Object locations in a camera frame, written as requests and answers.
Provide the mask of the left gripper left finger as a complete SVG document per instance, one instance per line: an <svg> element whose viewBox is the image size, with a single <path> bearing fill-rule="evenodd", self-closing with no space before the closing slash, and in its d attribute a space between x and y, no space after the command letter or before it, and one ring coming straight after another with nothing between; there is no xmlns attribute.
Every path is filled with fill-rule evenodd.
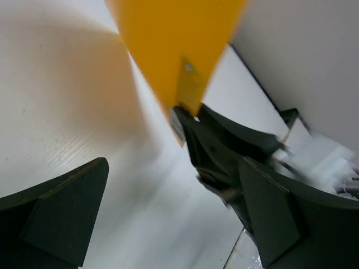
<svg viewBox="0 0 359 269"><path fill-rule="evenodd" d="M1 268L83 266L109 164L98 157L1 198Z"/></svg>

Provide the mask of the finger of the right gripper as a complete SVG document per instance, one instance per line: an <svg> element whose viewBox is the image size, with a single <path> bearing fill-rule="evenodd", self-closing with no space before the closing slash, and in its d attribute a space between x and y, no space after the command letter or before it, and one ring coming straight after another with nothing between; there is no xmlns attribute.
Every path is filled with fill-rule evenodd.
<svg viewBox="0 0 359 269"><path fill-rule="evenodd" d="M267 162L277 150L283 148L283 143L276 135L241 125L205 104L197 117L199 141L207 146L218 144L221 149L229 149L260 163Z"/></svg>
<svg viewBox="0 0 359 269"><path fill-rule="evenodd" d="M226 205L241 207L241 155L221 149L218 144L207 146L200 142L198 121L180 106L171 110L171 127L187 143L191 164L199 174L200 183Z"/></svg>

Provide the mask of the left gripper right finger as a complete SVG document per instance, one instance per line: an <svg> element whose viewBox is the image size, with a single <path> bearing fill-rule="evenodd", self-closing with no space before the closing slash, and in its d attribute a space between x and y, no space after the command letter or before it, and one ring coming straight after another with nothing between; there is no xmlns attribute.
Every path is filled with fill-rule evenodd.
<svg viewBox="0 0 359 269"><path fill-rule="evenodd" d="M358 268L358 201L251 158L243 159L240 180L264 268Z"/></svg>

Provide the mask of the orange plastic folder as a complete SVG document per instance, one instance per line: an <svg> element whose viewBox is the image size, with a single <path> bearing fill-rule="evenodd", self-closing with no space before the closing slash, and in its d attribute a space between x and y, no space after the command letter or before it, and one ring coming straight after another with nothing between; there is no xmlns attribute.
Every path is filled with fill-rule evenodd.
<svg viewBox="0 0 359 269"><path fill-rule="evenodd" d="M243 15L246 1L107 1L136 65L157 97L180 145L172 108L199 112L214 68Z"/></svg>

